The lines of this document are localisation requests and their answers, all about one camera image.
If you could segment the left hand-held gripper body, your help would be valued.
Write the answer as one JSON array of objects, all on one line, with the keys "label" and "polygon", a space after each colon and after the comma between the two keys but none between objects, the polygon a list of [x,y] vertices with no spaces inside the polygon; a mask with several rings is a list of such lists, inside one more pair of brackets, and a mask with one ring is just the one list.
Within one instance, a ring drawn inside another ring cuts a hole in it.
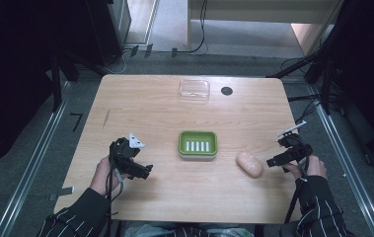
[{"label": "left hand-held gripper body", "polygon": [[133,158],[145,146],[133,133],[128,137],[118,138],[110,145],[110,161],[112,168],[123,174],[134,176],[136,171],[141,171],[140,164],[135,163]]}]

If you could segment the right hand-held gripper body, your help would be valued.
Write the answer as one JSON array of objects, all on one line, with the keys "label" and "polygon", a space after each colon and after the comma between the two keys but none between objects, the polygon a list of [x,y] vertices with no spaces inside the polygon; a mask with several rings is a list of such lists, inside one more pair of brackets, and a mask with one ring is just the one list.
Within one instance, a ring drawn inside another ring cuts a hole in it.
[{"label": "right hand-held gripper body", "polygon": [[294,130],[298,130],[305,124],[306,122],[302,120],[300,123],[288,129],[284,129],[277,135],[277,143],[280,146],[285,147],[285,151],[287,151],[290,155],[290,159],[287,161],[287,163],[296,161],[298,167],[302,169],[304,173],[307,172],[309,166],[308,157],[312,154],[313,149],[310,144],[305,143],[302,140],[298,133],[294,133]]}]

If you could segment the beige soap bar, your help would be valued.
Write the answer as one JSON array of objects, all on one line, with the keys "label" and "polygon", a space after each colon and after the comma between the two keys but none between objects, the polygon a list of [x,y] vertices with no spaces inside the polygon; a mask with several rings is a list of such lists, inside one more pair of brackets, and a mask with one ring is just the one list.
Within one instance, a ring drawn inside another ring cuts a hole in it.
[{"label": "beige soap bar", "polygon": [[254,155],[241,152],[236,158],[237,164],[253,179],[258,178],[263,171],[262,163]]}]

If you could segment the green soap dish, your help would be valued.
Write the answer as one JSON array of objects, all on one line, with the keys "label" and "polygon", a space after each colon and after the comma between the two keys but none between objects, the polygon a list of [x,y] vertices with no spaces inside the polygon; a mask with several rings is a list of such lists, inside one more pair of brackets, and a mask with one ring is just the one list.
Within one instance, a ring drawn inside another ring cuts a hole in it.
[{"label": "green soap dish", "polygon": [[179,135],[179,155],[189,160],[212,160],[218,153],[218,139],[213,131],[185,130]]}]

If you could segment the person's right hand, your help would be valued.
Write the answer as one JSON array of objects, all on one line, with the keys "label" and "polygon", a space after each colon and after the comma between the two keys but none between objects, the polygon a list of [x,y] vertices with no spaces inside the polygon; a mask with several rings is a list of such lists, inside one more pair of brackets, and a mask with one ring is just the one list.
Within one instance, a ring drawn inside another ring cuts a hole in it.
[{"label": "person's right hand", "polygon": [[[307,175],[308,176],[319,176],[323,178],[327,178],[327,168],[325,166],[325,163],[316,155],[310,155],[308,158],[308,169],[307,169]],[[284,165],[284,168],[288,170],[295,179],[299,179],[303,176],[302,171],[299,169],[298,166],[288,163]]]}]

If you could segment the person's left hand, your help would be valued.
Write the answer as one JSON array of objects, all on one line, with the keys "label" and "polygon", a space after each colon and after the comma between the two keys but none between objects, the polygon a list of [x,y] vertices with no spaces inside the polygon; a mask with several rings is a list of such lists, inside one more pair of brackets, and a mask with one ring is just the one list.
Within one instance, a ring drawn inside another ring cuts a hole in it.
[{"label": "person's left hand", "polygon": [[[109,182],[109,174],[112,174],[112,186],[107,188]],[[113,191],[119,185],[118,177],[111,168],[109,157],[103,158],[96,167],[94,177],[89,186],[90,189],[97,192],[101,196],[105,196],[108,191]]]}]

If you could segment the black tripod stand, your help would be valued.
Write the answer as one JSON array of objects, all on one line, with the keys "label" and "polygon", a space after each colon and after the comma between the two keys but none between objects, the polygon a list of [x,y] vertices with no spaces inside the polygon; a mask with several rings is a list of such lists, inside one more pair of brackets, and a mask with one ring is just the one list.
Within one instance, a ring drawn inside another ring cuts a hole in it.
[{"label": "black tripod stand", "polygon": [[323,110],[327,115],[329,115],[329,100],[331,94],[332,79],[336,76],[333,67],[333,50],[342,27],[343,23],[337,22],[330,31],[326,40],[322,42],[321,45],[312,54],[300,58],[294,64],[280,70],[277,73],[267,75],[267,78],[282,78],[309,64],[310,67],[305,73],[304,79],[308,84],[315,84],[320,78],[323,78],[320,100]]}]

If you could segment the clear plastic lid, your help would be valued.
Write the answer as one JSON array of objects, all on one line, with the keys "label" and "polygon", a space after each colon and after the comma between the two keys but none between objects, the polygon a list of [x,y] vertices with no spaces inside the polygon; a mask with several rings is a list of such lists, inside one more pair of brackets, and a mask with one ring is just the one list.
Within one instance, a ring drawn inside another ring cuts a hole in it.
[{"label": "clear plastic lid", "polygon": [[210,97],[210,84],[205,80],[182,80],[179,94],[182,99],[206,101]]}]

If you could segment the black metal stand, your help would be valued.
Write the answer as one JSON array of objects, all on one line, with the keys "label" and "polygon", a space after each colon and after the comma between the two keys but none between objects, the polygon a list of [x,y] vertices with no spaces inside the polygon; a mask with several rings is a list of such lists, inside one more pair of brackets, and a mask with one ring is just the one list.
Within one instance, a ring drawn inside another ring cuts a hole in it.
[{"label": "black metal stand", "polygon": [[57,60],[56,50],[53,48],[50,53],[50,63],[51,63],[51,80],[52,80],[52,93],[53,93],[53,108],[52,110],[56,112],[61,105],[61,84],[60,84],[60,73],[59,64]]}]

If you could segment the black cabinet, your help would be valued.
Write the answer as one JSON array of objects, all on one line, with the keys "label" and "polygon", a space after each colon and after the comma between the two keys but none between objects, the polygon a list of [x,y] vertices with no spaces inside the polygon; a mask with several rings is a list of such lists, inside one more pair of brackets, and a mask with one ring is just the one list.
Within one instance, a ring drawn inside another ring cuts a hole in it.
[{"label": "black cabinet", "polygon": [[96,64],[122,56],[131,25],[127,0],[86,0],[95,36]]}]

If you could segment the metal floor rail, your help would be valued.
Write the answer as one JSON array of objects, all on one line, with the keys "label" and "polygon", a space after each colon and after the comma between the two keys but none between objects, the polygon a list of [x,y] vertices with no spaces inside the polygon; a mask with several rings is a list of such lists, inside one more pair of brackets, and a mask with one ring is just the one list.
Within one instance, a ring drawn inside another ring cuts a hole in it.
[{"label": "metal floor rail", "polygon": [[61,94],[62,102],[59,104],[55,112],[49,117],[48,123],[43,130],[37,146],[31,156],[31,159],[13,192],[8,205],[0,220],[0,237],[9,237],[16,219],[22,209],[22,206],[27,198],[30,188],[37,175],[40,164],[44,158],[50,141],[55,134],[55,131],[60,123],[64,110],[67,106],[68,94],[72,90],[72,83],[65,82]]},{"label": "metal floor rail", "polygon": [[359,144],[350,124],[339,116],[330,114],[323,108],[320,99],[316,100],[316,112],[336,153],[355,203],[365,219],[370,236],[374,237],[374,166],[369,156]]}]

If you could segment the white desk frame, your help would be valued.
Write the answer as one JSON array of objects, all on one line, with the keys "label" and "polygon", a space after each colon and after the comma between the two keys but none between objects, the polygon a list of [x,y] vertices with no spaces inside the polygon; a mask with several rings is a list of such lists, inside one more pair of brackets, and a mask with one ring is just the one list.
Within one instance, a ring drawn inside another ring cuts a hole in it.
[{"label": "white desk frame", "polygon": [[290,23],[305,55],[313,53],[344,0],[207,0],[206,18]]}]

